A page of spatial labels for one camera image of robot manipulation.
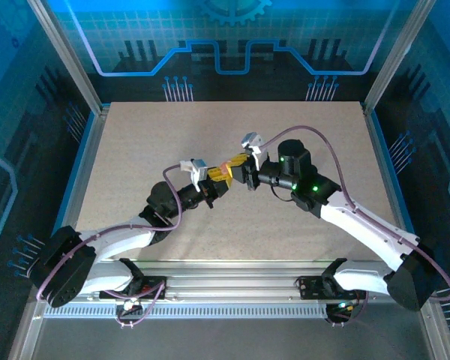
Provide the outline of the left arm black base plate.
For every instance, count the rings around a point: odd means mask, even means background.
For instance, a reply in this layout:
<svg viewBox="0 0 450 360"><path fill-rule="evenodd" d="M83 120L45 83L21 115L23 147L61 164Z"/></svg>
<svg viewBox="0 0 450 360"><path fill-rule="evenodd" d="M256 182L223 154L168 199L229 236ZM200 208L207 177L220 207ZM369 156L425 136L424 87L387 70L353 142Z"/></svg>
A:
<svg viewBox="0 0 450 360"><path fill-rule="evenodd" d="M158 295L164 299L167 278L163 276L135 277L123 290L107 290L99 292L99 299L153 299Z"/></svg>

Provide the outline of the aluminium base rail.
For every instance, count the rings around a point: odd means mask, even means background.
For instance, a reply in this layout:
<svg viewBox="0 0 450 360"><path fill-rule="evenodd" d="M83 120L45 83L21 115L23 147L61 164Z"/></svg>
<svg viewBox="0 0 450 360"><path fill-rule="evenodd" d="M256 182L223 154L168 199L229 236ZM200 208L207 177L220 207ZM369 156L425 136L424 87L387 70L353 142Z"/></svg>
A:
<svg viewBox="0 0 450 360"><path fill-rule="evenodd" d="M139 261L148 276L164 276L167 302L300 302L296 278L319 276L328 261Z"/></svg>

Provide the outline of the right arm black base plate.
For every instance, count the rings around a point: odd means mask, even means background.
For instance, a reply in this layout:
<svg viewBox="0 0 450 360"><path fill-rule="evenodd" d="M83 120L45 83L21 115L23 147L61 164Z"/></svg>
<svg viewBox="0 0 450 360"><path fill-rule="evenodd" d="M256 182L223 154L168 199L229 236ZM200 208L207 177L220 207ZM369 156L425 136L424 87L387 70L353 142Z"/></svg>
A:
<svg viewBox="0 0 450 360"><path fill-rule="evenodd" d="M295 279L301 300L364 300L363 290L342 289L335 280L322 276L301 276Z"/></svg>

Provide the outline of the aluminium frame post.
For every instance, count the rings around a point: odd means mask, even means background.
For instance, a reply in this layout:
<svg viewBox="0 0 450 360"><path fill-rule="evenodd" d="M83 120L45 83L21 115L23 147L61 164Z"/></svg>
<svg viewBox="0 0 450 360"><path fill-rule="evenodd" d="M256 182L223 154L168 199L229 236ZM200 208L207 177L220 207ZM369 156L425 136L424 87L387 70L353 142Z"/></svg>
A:
<svg viewBox="0 0 450 360"><path fill-rule="evenodd" d="M403 28L400 30L397 40L387 55L382 68L374 80L370 91L363 103L365 117L371 116L380 98L392 81L401 62L410 51L416 36L428 18L437 0L417 0Z"/></svg>
<svg viewBox="0 0 450 360"><path fill-rule="evenodd" d="M97 116L101 116L109 106L104 106L98 97L92 82L90 81L82 63L74 48L62 30L56 15L53 13L47 0L26 0L36 16L38 22L45 31L59 58L70 74L75 86Z"/></svg>

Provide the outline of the aluminium frame beam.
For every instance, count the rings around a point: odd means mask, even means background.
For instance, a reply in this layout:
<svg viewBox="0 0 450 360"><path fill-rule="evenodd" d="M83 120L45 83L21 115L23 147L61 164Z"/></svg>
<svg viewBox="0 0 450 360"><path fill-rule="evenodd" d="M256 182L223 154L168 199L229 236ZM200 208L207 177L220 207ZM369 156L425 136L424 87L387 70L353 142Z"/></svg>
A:
<svg viewBox="0 0 450 360"><path fill-rule="evenodd" d="M427 301L421 308L432 360L450 360L450 331L441 306Z"/></svg>
<svg viewBox="0 0 450 360"><path fill-rule="evenodd" d="M22 317L7 360L32 360L43 320L42 315Z"/></svg>

